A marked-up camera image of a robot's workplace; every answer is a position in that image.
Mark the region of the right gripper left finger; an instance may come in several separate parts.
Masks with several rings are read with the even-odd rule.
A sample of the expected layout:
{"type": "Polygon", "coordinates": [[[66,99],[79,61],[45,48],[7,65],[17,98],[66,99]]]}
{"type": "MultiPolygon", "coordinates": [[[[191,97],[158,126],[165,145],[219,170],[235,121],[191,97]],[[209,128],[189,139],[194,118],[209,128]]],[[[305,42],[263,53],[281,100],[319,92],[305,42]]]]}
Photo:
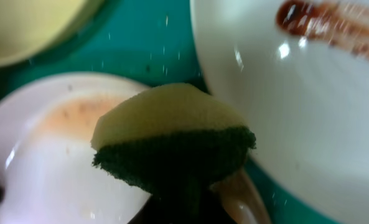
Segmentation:
{"type": "Polygon", "coordinates": [[[128,224],[165,224],[160,201],[152,196],[128,224]]]}

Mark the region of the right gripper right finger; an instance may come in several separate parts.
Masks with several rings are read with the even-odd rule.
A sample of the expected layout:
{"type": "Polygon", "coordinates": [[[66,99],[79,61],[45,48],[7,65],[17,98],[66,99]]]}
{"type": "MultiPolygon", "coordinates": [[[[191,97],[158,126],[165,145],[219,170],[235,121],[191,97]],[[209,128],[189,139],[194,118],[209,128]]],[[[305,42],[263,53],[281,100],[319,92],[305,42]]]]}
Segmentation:
{"type": "Polygon", "coordinates": [[[210,188],[227,214],[240,224],[271,224],[264,202],[244,169],[240,169],[210,188]]]}

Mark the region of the white front plate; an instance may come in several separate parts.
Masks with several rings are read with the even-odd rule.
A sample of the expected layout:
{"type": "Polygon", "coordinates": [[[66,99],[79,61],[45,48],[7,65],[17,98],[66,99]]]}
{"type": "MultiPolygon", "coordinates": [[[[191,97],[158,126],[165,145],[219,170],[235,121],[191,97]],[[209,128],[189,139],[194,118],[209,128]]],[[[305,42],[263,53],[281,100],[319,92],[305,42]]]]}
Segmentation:
{"type": "Polygon", "coordinates": [[[95,72],[41,78],[0,101],[0,223],[127,223],[149,194],[93,167],[95,124],[145,86],[95,72]]]}

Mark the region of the yellow green sponge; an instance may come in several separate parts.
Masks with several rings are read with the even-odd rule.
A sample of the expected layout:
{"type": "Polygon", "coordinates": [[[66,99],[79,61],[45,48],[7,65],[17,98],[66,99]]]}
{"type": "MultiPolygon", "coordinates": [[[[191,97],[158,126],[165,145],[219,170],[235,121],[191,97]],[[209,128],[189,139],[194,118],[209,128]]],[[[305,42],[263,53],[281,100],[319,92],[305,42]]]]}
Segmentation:
{"type": "Polygon", "coordinates": [[[92,164],[196,217],[201,193],[246,161],[256,136],[231,107],[186,83],[143,91],[101,116],[92,164]]]}

